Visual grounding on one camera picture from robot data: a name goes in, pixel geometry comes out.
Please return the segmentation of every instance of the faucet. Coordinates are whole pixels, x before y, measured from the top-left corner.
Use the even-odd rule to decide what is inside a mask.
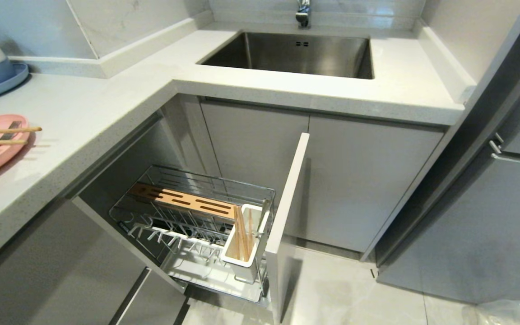
[[[297,0],[298,11],[296,18],[298,21],[298,29],[310,28],[310,0]]]

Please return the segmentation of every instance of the stainless steel sink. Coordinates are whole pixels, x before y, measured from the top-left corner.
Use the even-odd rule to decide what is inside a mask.
[[[374,78],[365,38],[243,32],[200,64]]]

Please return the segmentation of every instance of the blue plate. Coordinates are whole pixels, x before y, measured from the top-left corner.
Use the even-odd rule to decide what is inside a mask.
[[[15,76],[0,83],[0,94],[15,88],[18,84],[23,82],[27,76],[29,76],[29,68],[25,63],[14,63],[13,68],[15,69]]]

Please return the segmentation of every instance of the dish rack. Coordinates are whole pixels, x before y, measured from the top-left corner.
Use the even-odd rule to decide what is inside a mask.
[[[109,215],[168,275],[258,302],[266,294],[263,255],[274,195],[266,187],[152,165]],[[234,220],[223,208],[234,205],[244,216],[250,212],[254,248],[248,261],[229,257]]]

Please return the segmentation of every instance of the white quartz countertop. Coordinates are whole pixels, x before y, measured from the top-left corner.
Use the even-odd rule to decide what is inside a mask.
[[[197,65],[240,29],[370,37],[373,80]],[[111,79],[31,74],[0,96],[0,114],[42,132],[0,169],[0,248],[68,184],[177,93],[305,110],[453,125],[453,103],[412,33],[213,23]]]

